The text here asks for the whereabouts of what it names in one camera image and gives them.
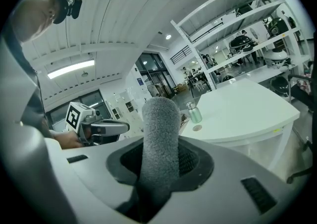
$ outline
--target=ceiling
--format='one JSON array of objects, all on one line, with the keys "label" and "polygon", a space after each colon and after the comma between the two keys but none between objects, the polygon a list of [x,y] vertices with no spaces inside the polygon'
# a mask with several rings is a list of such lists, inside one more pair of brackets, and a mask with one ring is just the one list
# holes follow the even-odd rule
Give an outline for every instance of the ceiling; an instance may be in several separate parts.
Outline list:
[{"label": "ceiling", "polygon": [[[181,20],[201,0],[83,0],[79,17],[53,25],[23,51],[39,72],[44,106],[79,93],[87,87],[125,77],[139,55],[163,31],[171,40],[177,32],[170,21]],[[94,59],[95,66],[59,76],[47,73],[77,62]]]}]

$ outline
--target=hand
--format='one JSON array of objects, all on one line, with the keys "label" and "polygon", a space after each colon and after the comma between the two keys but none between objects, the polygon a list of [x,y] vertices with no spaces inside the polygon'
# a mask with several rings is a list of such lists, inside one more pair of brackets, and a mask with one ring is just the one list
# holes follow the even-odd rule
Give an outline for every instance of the hand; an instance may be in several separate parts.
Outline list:
[{"label": "hand", "polygon": [[59,142],[62,149],[83,147],[83,145],[78,140],[76,132],[74,131],[60,133],[55,135],[54,138]]}]

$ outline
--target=fluorescent light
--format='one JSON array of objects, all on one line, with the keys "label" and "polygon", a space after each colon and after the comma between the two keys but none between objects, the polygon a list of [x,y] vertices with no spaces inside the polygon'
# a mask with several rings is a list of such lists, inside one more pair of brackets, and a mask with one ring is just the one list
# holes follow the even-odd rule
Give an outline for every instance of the fluorescent light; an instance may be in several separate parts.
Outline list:
[{"label": "fluorescent light", "polygon": [[94,106],[96,106],[96,105],[98,105],[98,104],[99,104],[99,103],[94,103],[94,104],[90,105],[89,107],[92,108],[92,107],[94,107]]},{"label": "fluorescent light", "polygon": [[84,68],[84,67],[87,67],[87,66],[92,66],[92,65],[95,65],[95,61],[94,60],[89,60],[89,61],[85,61],[85,62],[81,62],[81,63],[76,63],[76,64],[73,64],[73,65],[70,65],[70,66],[67,66],[67,67],[64,67],[62,69],[59,69],[59,70],[56,70],[54,72],[51,72],[48,74],[48,77],[50,79],[54,79],[58,76],[61,76],[65,73],[68,73],[68,72],[71,72],[71,71],[74,71],[74,70],[77,70],[77,69],[81,69],[81,68]]}]

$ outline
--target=black cap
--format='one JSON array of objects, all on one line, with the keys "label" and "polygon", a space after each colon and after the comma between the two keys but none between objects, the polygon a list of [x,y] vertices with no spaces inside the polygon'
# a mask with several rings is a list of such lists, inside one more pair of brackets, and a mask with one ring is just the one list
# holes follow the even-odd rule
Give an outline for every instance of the black cap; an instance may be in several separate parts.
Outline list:
[{"label": "black cap", "polygon": [[66,18],[68,13],[68,8],[69,8],[67,0],[58,0],[58,2],[60,5],[60,10],[59,10],[58,16],[53,22],[54,24],[60,24]]}]

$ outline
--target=microphone windscreen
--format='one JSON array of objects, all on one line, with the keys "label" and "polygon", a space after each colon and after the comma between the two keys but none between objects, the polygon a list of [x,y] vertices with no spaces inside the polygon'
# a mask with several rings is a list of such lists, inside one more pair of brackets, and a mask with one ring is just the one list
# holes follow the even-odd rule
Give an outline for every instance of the microphone windscreen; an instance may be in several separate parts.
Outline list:
[{"label": "microphone windscreen", "polygon": [[148,100],[142,109],[144,141],[137,190],[142,221],[148,221],[170,197],[179,178],[178,133],[181,117],[176,104],[164,97]]}]

